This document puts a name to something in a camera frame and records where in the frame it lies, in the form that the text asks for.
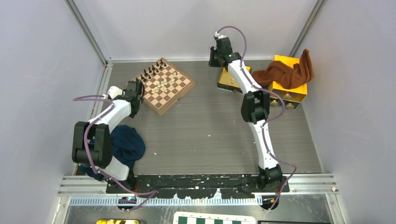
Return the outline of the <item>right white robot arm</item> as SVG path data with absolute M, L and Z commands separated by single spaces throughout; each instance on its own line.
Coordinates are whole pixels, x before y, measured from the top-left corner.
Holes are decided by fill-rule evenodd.
M 224 67 L 238 83 L 243 96 L 242 118 L 252 130 L 259 157 L 258 186 L 270 192 L 282 182 L 283 173 L 274 159 L 269 134 L 270 93 L 263 91 L 248 72 L 241 55 L 233 52 L 231 41 L 225 35 L 215 34 L 216 45 L 210 50 L 210 67 Z

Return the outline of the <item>gold metal tin tray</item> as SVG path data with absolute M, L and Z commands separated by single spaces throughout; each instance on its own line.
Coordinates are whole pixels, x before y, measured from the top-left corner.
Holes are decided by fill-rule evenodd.
M 230 74 L 225 67 L 222 68 L 217 82 L 218 89 L 242 95 L 254 91 L 239 65 L 231 67 L 231 72 Z

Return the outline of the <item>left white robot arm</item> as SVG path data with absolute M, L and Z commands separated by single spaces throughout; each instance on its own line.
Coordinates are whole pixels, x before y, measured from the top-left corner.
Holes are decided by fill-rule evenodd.
M 135 117 L 144 93 L 141 81 L 129 81 L 125 89 L 112 86 L 107 94 L 74 99 L 108 102 L 109 106 L 89 121 L 75 124 L 72 160 L 85 166 L 87 172 L 99 180 L 106 177 L 118 181 L 118 187 L 126 193 L 136 187 L 133 167 L 143 157 L 146 146 L 135 128 L 120 122 Z

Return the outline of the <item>wooden chess board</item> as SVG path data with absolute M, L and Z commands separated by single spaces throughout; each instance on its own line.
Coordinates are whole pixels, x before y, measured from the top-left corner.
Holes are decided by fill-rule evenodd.
M 132 80 L 143 82 L 143 102 L 158 115 L 164 114 L 196 83 L 192 77 L 163 57 Z

